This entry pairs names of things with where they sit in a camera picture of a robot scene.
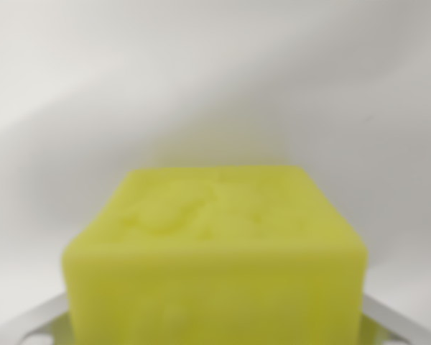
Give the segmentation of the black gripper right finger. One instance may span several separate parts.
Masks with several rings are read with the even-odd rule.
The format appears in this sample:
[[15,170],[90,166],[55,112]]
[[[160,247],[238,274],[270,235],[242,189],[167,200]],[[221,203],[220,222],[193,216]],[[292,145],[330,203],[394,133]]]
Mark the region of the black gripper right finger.
[[421,344],[422,329],[368,294],[363,296],[357,344]]

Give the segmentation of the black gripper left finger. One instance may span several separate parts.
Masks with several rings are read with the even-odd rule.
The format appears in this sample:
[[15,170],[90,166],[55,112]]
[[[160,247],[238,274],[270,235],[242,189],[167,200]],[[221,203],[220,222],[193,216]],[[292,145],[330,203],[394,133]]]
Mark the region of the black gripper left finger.
[[75,344],[66,294],[0,325],[0,344]]

